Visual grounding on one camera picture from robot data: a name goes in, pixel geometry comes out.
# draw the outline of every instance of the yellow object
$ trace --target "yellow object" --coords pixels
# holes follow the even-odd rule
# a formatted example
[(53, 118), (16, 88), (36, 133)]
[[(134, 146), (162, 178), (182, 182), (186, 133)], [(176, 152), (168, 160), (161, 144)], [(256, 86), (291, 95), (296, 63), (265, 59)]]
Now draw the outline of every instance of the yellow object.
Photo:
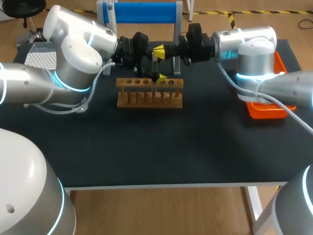
[(152, 55), (157, 56), (158, 58), (164, 60), (165, 59), (164, 45), (162, 44), (156, 48), (153, 48)]
[(160, 74), (160, 77), (158, 78), (156, 83), (164, 82), (166, 78), (167, 78), (167, 76), (164, 76), (164, 75)]

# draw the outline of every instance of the black tabletop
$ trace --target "black tabletop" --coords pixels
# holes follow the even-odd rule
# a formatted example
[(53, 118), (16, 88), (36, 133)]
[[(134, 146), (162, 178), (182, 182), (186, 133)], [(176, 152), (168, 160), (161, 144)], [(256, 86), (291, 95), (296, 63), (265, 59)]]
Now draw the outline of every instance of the black tabletop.
[[(23, 46), (15, 62), (23, 63), (29, 49)], [(300, 70), (286, 40), (277, 50), (288, 72)], [(166, 75), (170, 68), (159, 66)], [(0, 128), (33, 141), (65, 187), (283, 182), (313, 162), (313, 139), (293, 119), (242, 114), (214, 61), (181, 64), (182, 109), (117, 109), (115, 79), (133, 76), (112, 68), (83, 114), (2, 105)], [(296, 113), (313, 125), (313, 112)]]

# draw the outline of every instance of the yellow and black tape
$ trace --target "yellow and black tape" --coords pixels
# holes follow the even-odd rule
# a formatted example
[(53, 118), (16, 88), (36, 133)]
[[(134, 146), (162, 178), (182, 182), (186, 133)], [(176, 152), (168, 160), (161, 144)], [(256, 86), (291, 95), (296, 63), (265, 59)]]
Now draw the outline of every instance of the yellow and black tape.
[(313, 14), (313, 11), (195, 11), (194, 15), (216, 15), (216, 14)]
[(97, 14), (96, 11), (89, 11), (89, 10), (71, 10), (76, 13), (91, 13), (91, 14)]
[(235, 24), (235, 18), (234, 18), (234, 14), (229, 13), (228, 14), (228, 18), (229, 18), (229, 22), (230, 22), (230, 26), (232, 29), (237, 29), (237, 26)]

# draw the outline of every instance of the white cylinder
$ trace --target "white cylinder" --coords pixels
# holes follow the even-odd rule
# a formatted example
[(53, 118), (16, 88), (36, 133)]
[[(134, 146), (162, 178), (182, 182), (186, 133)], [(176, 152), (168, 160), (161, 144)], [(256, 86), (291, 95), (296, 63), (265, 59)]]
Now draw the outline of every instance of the white cylinder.
[(0, 129), (0, 235), (73, 235), (67, 193), (28, 139)]

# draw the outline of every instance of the table leg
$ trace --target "table leg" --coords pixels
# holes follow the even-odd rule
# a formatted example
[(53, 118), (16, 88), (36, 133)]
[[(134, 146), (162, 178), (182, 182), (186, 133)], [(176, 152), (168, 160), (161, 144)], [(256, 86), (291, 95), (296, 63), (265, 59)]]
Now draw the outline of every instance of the table leg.
[(263, 211), (257, 187), (248, 186), (245, 187), (245, 191), (253, 223), (253, 234), (264, 235), (272, 225), (271, 207), (273, 199)]
[(195, 0), (190, 0), (190, 8), (189, 8), (189, 22), (192, 21), (192, 16), (194, 14), (194, 4), (195, 4)]
[(67, 192), (68, 196), (70, 196), (70, 192), (71, 192), (71, 190), (70, 190), (70, 189), (68, 189), (68, 188), (65, 188), (65, 191)]

